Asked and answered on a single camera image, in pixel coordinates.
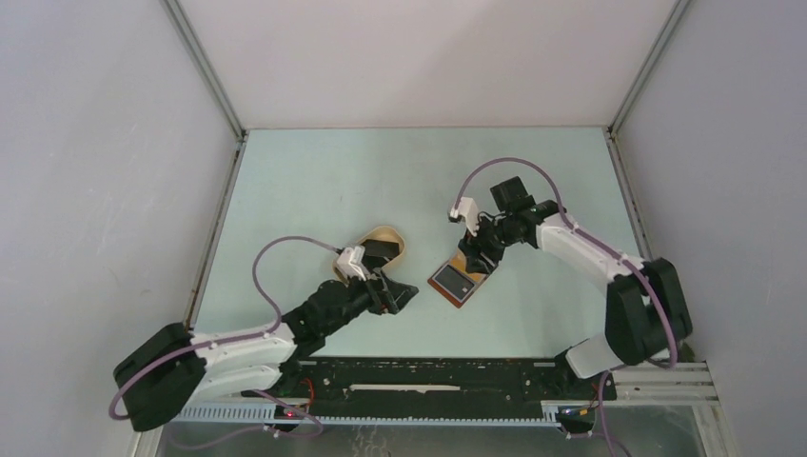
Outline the beige card tray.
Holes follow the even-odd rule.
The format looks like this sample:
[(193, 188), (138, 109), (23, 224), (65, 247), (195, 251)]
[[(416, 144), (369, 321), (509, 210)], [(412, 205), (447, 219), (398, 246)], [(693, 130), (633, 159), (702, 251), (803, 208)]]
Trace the beige card tray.
[(384, 273), (389, 273), (403, 260), (406, 243), (401, 234), (391, 226), (378, 226), (370, 232), (360, 237), (357, 241), (346, 246), (347, 255), (344, 255), (344, 248), (340, 249), (337, 259), (332, 263), (332, 270), (336, 277), (344, 282), (348, 282), (348, 277), (340, 270), (340, 265), (349, 266), (350, 260), (355, 260), (356, 247), (364, 248), (362, 265), (372, 271), (380, 268)]

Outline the black card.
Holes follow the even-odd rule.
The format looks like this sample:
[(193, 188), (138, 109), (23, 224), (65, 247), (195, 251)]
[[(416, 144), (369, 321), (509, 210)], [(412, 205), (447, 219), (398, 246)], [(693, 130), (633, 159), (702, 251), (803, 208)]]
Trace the black card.
[(365, 257), (381, 258), (386, 262), (398, 257), (401, 253), (400, 245), (397, 242), (366, 239), (362, 242), (362, 246)]

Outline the brown leather card holder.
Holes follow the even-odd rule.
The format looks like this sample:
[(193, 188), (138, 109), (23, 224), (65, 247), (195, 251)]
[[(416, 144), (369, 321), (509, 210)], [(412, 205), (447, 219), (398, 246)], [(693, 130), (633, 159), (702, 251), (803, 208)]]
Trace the brown leather card holder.
[(469, 272), (465, 267), (466, 257), (457, 248), (427, 279), (427, 284), (455, 308), (462, 308), (491, 276)]

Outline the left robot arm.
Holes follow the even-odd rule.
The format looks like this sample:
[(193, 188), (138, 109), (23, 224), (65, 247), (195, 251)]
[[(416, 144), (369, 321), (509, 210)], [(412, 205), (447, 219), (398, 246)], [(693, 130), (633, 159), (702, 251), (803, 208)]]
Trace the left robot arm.
[(289, 396), (301, 383), (301, 360), (364, 313), (394, 315), (419, 294), (382, 270), (367, 280), (322, 282), (279, 323), (225, 333), (194, 333), (181, 323), (156, 331), (113, 371), (119, 388), (114, 420), (136, 431), (160, 427), (188, 405), (248, 390)]

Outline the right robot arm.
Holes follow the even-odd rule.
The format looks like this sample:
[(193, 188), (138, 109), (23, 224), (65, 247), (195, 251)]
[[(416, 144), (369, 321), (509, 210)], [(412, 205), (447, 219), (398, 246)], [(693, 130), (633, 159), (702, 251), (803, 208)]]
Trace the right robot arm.
[(559, 394), (577, 398), (592, 377), (635, 366), (667, 350), (677, 358), (679, 342), (693, 325), (675, 266), (664, 258), (644, 260), (616, 250), (585, 231), (554, 200), (537, 202), (520, 177), (491, 188), (498, 212), (478, 209), (460, 197), (448, 212), (463, 223), (459, 249), (469, 273), (488, 275), (507, 248), (526, 244), (554, 255), (588, 278), (605, 297), (601, 333), (566, 349), (553, 373)]

